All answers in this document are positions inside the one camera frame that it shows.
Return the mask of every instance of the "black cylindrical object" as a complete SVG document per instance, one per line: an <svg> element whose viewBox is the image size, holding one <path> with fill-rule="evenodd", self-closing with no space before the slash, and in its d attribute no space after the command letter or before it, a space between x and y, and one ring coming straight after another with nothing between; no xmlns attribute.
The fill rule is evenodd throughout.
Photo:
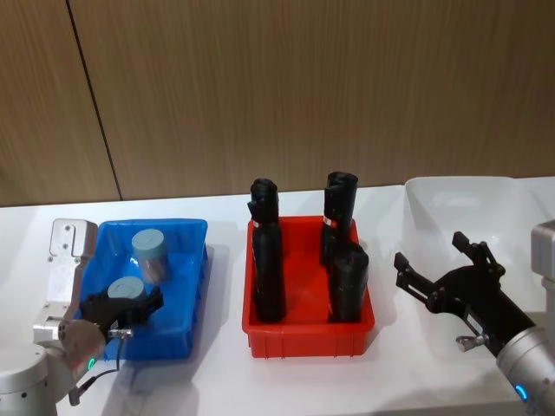
<svg viewBox="0 0 555 416"><path fill-rule="evenodd" d="M285 317L284 255L279 224L265 224L252 233L256 266L254 301L258 319L279 322Z"/></svg>
<svg viewBox="0 0 555 416"><path fill-rule="evenodd" d="M368 255L356 243L347 243L334 255L328 273L331 322L361 320L368 265Z"/></svg>
<svg viewBox="0 0 555 416"><path fill-rule="evenodd" d="M285 317L284 254L278 221L278 187L256 179L248 203L255 228L252 251L256 267L254 302L258 319L279 322Z"/></svg>
<svg viewBox="0 0 555 416"><path fill-rule="evenodd" d="M256 179L251 186L251 202L248 203L252 220L259 224L277 223L278 187L269 179Z"/></svg>
<svg viewBox="0 0 555 416"><path fill-rule="evenodd" d="M332 172L328 175L320 237L320 264L324 264L328 270L334 253L349 241L357 184L358 177L351 173Z"/></svg>

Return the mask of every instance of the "white plastic bin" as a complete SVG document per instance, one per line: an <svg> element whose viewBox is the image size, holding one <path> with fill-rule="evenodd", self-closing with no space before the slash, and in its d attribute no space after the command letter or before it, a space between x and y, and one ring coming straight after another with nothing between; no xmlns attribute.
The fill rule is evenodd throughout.
<svg viewBox="0 0 555 416"><path fill-rule="evenodd" d="M529 191L517 180L500 177L411 179L405 185L403 253L416 271L432 281L471 261L451 245L455 231L472 243L487 242L506 268L503 291L532 319L545 311L541 277L530 269L530 233L547 220ZM446 359L488 358L485 348L461 353L458 335L471 335L454 316L430 314L421 321L432 351Z"/></svg>

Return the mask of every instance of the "wire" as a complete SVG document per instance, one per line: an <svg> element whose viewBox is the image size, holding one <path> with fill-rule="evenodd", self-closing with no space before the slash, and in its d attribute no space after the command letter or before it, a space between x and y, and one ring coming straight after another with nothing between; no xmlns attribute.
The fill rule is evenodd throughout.
<svg viewBox="0 0 555 416"><path fill-rule="evenodd" d="M120 338L120 343L118 345L118 354L116 356L115 359L115 369L112 370L108 370L108 371L104 371L98 375L94 375L93 377L91 377L90 379L88 379L87 381L85 381L80 387L79 387L79 396L81 397L87 390L89 387L91 387L95 381L97 381L98 379L100 379L103 375L106 374L111 374L111 373L117 373L118 371L120 371L120 358L121 358L121 350L123 349L123 344L125 343L125 339L124 338Z"/></svg>

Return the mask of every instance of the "robotic arm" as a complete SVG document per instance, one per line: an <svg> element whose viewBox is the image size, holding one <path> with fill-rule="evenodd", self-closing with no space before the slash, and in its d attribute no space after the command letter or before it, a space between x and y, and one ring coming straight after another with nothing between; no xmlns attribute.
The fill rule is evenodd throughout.
<svg viewBox="0 0 555 416"><path fill-rule="evenodd" d="M79 303L82 272L95 249L96 225L57 219L50 241L48 299L34 325L34 344L0 350L0 413L56 416L66 394L72 406L95 377L77 383L114 338L133 335L163 305L160 289L144 299L111 299L105 289ZM74 320L75 312L82 318Z"/></svg>
<svg viewBox="0 0 555 416"><path fill-rule="evenodd" d="M395 255L397 286L434 313L458 316L474 336L455 340L465 352L479 346L497 357L501 372L527 404L527 412L555 415L555 221L532 231L532 270L544 276L548 329L534 322L501 290L505 274L482 242L470 244L460 231L453 245L473 265L448 272L435 283L419 275L401 253Z"/></svg>

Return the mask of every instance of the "white table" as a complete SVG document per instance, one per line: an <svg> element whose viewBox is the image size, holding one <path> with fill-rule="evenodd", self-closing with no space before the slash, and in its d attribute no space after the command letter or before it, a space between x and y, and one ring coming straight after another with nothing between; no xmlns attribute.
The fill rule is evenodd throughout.
<svg viewBox="0 0 555 416"><path fill-rule="evenodd" d="M522 179L555 217L555 178ZM255 360L241 329L247 195L0 209L0 347L32 341L47 288L55 218L204 218L212 267L189 361L126 362L61 416L524 414L494 358L441 360L428 347L414 298L395 286L402 186L363 188L355 219L371 258L375 339L364 356ZM281 215L320 215L323 193L280 194ZM452 319L438 316L438 319ZM111 368L99 362L91 374Z"/></svg>

